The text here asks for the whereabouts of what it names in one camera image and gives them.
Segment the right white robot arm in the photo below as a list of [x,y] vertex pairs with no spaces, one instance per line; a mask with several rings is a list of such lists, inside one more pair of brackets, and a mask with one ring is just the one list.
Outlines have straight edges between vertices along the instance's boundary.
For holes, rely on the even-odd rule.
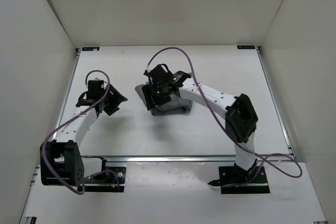
[[194,103],[202,105],[225,121],[224,130],[235,143],[235,175],[241,182],[254,176],[256,155],[254,135],[258,116],[249,96],[225,94],[199,82],[190,73],[170,72],[167,65],[159,64],[146,69],[148,81],[137,87],[152,115],[189,113]]

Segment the grey pleated skirt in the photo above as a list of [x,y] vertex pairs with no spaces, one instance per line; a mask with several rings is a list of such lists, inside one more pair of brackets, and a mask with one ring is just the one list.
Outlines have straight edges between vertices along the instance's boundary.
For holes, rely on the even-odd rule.
[[193,101],[180,98],[174,94],[170,95],[172,99],[170,102],[155,106],[149,111],[153,116],[168,116],[168,115],[183,115],[191,112]]

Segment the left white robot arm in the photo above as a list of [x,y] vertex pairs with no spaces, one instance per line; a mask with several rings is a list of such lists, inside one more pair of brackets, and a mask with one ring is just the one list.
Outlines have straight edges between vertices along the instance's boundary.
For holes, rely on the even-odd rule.
[[82,157],[79,147],[92,124],[101,113],[111,116],[128,99],[112,85],[94,79],[87,83],[76,103],[70,123],[61,127],[55,139],[48,141],[45,151],[40,148],[40,175],[45,186],[61,186],[64,180],[71,187],[79,187],[86,178],[104,181],[110,168],[102,157]]

